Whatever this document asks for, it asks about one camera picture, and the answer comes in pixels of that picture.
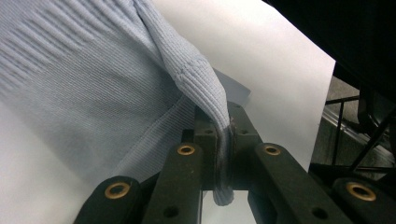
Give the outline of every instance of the ribbed knit texture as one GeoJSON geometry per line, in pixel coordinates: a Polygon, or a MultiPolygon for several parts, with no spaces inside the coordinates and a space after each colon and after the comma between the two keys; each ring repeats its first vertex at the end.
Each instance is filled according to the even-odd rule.
{"type": "Polygon", "coordinates": [[[219,133],[215,201],[225,205],[225,91],[200,52],[148,1],[3,3],[0,97],[93,185],[158,172],[194,105],[219,133]]]}

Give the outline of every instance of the cloth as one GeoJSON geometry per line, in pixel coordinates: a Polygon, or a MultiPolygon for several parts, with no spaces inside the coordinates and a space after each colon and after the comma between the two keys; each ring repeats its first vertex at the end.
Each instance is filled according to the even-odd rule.
{"type": "Polygon", "coordinates": [[[149,1],[3,0],[0,99],[94,186],[160,171],[198,105],[219,133],[215,202],[233,199],[225,91],[149,1]]]}

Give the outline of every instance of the metal frame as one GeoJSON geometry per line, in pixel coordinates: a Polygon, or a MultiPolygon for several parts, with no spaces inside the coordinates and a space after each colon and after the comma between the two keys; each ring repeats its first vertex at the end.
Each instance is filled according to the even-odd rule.
{"type": "MultiPolygon", "coordinates": [[[[373,223],[373,217],[396,223],[396,202],[375,183],[331,172],[333,179],[319,184],[285,148],[262,143],[241,106],[229,103],[229,113],[230,185],[248,190],[257,223],[373,223]],[[375,200],[364,201],[366,192],[375,200]]],[[[201,223],[202,192],[214,188],[218,138],[210,118],[199,108],[195,115],[194,130],[185,130],[182,143],[169,150],[160,174],[141,184],[125,176],[106,180],[84,203],[75,223],[201,223]],[[120,182],[130,186],[126,193],[111,189],[125,186],[114,185],[120,182]],[[105,192],[123,196],[110,199],[105,192]]]]}
{"type": "MultiPolygon", "coordinates": [[[[342,120],[343,120],[343,115],[344,115],[344,103],[351,102],[351,101],[357,101],[359,99],[360,99],[360,97],[358,95],[358,96],[351,96],[351,97],[326,101],[325,105],[341,104],[340,110],[338,113],[337,129],[336,129],[336,133],[335,133],[334,150],[333,150],[333,154],[332,154],[332,165],[336,165],[338,146],[339,146],[340,134],[341,134],[341,125],[342,125],[342,120]]],[[[386,116],[386,118],[381,123],[379,123],[378,127],[375,129],[375,132],[373,133],[373,136],[370,137],[370,140],[366,144],[364,149],[361,151],[361,153],[358,155],[358,157],[353,161],[353,163],[347,167],[347,169],[349,171],[351,171],[351,172],[360,171],[360,172],[368,172],[368,173],[387,173],[392,170],[391,168],[387,169],[385,167],[362,167],[362,168],[359,168],[358,166],[361,163],[361,161],[364,159],[364,157],[367,155],[367,153],[377,145],[381,136],[384,134],[385,130],[387,129],[390,122],[392,121],[392,119],[395,116],[396,116],[396,108],[394,108],[386,116]]]]}

